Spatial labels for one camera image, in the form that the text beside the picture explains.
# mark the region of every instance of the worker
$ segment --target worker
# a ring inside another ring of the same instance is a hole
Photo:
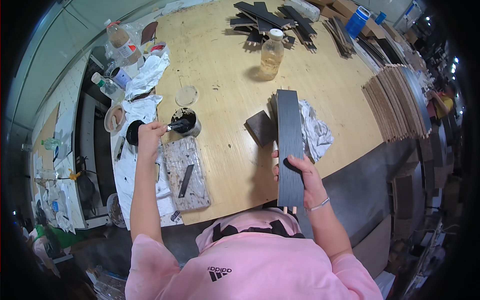
[[[155,197],[158,139],[166,130],[158,122],[138,130],[126,299],[382,299],[307,156],[290,155],[288,161],[303,173],[303,204],[315,241],[305,239],[297,220],[279,208],[247,210],[205,229],[196,238],[199,256],[180,270],[164,246]],[[282,176],[278,166],[273,173],[273,180]]]
[[[448,115],[453,108],[456,93],[457,88],[452,82],[445,87],[444,92],[428,91],[427,96],[430,96],[430,102],[427,105],[427,111],[432,124],[440,126],[440,119]]]

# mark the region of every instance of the blue bottle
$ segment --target blue bottle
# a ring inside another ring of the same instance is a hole
[[[375,23],[380,25],[385,20],[386,17],[387,15],[384,12],[380,12],[378,17],[375,19]]]
[[[368,18],[370,18],[370,12],[363,6],[359,6],[345,26],[348,34],[352,38],[356,38],[367,23]]]

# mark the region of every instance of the concrete floor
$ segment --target concrete floor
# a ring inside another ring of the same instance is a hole
[[[407,159],[414,147],[413,140],[381,144],[323,179],[335,214],[345,227],[352,246],[357,245],[390,213],[386,179],[402,160]],[[298,210],[297,216],[305,237],[313,239],[312,227],[304,210]],[[211,224],[212,221],[207,221],[162,228],[164,243],[180,266],[198,255],[195,238]],[[74,257],[82,269],[99,264],[106,270],[127,276],[131,247],[130,232],[116,228],[110,239],[88,246]]]

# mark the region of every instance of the yellow shirt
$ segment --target yellow shirt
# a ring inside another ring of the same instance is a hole
[[[452,107],[453,107],[453,100],[451,98],[445,96],[445,94],[443,94],[443,93],[439,94],[438,96],[440,97],[442,102],[448,107],[448,111],[450,112],[452,110]],[[446,116],[446,114],[444,113],[444,110],[440,107],[440,105],[437,103],[437,101],[434,101],[434,104],[435,104],[435,110],[436,110],[436,113],[437,113],[437,118],[441,119],[444,116]]]

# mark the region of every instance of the white cap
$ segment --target white cap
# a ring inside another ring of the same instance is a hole
[[[268,36],[273,39],[282,39],[283,38],[283,31],[280,29],[270,29],[270,32],[268,33]]]
[[[98,84],[100,80],[102,80],[102,75],[100,75],[98,72],[93,73],[92,82]]]

